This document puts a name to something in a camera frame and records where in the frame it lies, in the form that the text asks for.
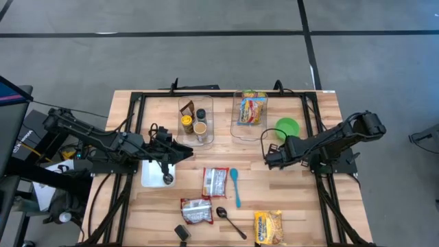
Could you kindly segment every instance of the blue spoon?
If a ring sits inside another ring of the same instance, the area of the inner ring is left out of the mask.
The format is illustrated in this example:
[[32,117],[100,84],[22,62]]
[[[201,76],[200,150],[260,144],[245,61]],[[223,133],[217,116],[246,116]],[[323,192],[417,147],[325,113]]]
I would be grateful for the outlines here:
[[235,168],[232,168],[230,170],[230,177],[232,178],[233,183],[235,184],[236,207],[240,208],[241,207],[241,200],[239,199],[239,194],[238,194],[238,170]]

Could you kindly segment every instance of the clear plastic container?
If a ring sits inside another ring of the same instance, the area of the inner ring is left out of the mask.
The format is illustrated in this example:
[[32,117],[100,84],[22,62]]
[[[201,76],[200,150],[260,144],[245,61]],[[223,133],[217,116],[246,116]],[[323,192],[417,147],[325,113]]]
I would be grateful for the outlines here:
[[[207,134],[202,141],[198,140],[195,133],[187,134],[181,123],[182,114],[180,109],[186,106],[192,100],[194,110],[194,118],[192,124],[197,123],[196,112],[198,109],[204,109],[206,111],[205,124],[207,125]],[[202,147],[213,142],[214,139],[213,129],[213,98],[210,96],[184,96],[178,100],[178,133],[177,142],[180,144],[188,145],[189,147]]]
[[267,129],[267,105],[268,98],[265,101],[262,113],[261,120],[258,124],[250,124],[250,125],[240,125],[238,124],[239,115],[241,113],[241,102],[242,102],[242,91],[236,91],[233,93],[233,109],[232,109],[232,122],[230,125],[230,133],[234,136],[233,141],[235,143],[242,144],[260,144],[261,134],[264,130]]

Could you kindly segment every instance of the wooden table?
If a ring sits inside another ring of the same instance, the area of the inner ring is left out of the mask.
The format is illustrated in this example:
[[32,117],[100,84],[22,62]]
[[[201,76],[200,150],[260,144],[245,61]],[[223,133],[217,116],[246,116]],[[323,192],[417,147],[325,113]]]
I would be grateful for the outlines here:
[[[125,118],[132,91],[115,91],[107,130],[116,128]],[[334,92],[317,91],[320,114],[324,124],[331,128],[341,122],[342,116]],[[176,184],[171,189],[149,189],[141,185],[141,173],[134,175],[130,206],[126,221],[124,246],[177,246],[180,239],[174,228],[185,222],[180,212],[180,198],[199,198],[202,188],[203,167],[235,167],[239,170],[239,195],[242,206],[235,206],[233,183],[228,177],[227,198],[212,199],[213,209],[224,207],[229,218],[247,236],[243,240],[226,220],[214,213],[214,224],[206,222],[188,225],[192,234],[189,246],[253,246],[254,211],[283,211],[283,230],[288,246],[326,246],[324,229],[316,181],[311,172],[299,164],[286,167],[283,171],[269,170],[263,163],[260,145],[242,145],[233,142],[230,135],[230,116],[232,98],[214,98],[215,140],[209,150],[195,150],[194,155],[176,165]],[[317,133],[316,121],[311,114],[313,132]],[[294,118],[300,124],[300,137],[306,138],[306,126],[302,104],[298,98],[275,98],[268,100],[268,127],[274,127],[282,117]],[[152,123],[164,126],[174,138],[178,129],[178,98],[148,98],[143,115],[141,134],[147,141],[148,128]],[[134,132],[135,120],[131,131]],[[269,143],[279,143],[275,133],[269,132],[264,141],[265,149]],[[108,212],[114,175],[102,187],[93,210],[92,228],[95,229]],[[340,208],[353,228],[371,242],[369,225],[358,184],[346,174],[336,174]],[[88,214],[91,200],[104,175],[94,178],[89,204],[83,223],[87,232]],[[115,241],[119,213],[113,222],[111,241]],[[335,220],[332,213],[331,227],[334,241],[338,240]]]

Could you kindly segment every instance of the black spoon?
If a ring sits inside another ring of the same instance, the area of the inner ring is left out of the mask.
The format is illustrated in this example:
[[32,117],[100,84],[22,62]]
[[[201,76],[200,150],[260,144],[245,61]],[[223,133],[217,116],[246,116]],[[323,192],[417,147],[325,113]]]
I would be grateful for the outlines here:
[[238,231],[238,233],[241,235],[242,239],[247,239],[247,236],[241,232],[241,230],[239,230],[228,218],[227,218],[227,211],[224,207],[218,207],[217,208],[217,214],[220,218],[224,218],[227,219],[233,227],[235,227],[236,231]]

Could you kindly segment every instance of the green plastic bowl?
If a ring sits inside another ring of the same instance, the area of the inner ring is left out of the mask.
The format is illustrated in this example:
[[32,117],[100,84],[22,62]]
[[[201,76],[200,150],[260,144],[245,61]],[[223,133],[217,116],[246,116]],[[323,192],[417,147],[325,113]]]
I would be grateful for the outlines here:
[[[296,120],[290,119],[289,117],[284,117],[277,121],[276,129],[282,130],[283,132],[287,133],[287,135],[298,137],[300,126]],[[282,132],[276,131],[276,134],[280,140],[285,140],[285,135]]]

